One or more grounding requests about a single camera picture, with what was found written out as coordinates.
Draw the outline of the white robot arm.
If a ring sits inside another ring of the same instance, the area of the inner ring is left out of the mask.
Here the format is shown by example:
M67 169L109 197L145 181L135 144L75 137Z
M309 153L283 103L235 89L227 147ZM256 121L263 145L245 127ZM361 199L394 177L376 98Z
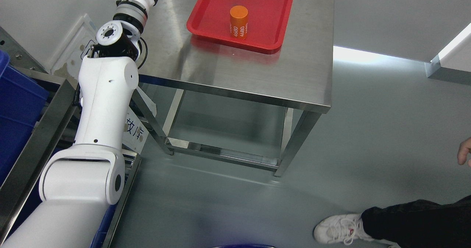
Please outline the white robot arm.
M71 147L42 170L41 203L2 248L89 248L124 189L124 125L138 87L140 39L158 0L120 0L81 62L81 117Z

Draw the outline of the person's hand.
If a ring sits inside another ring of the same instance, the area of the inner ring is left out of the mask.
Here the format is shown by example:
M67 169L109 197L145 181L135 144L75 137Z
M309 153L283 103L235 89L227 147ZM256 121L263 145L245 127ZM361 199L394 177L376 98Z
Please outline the person's hand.
M468 137L466 140L462 141L459 144L458 152L457 152L457 162L459 165L471 166L470 160L468 160L468 156L471 152L471 138Z

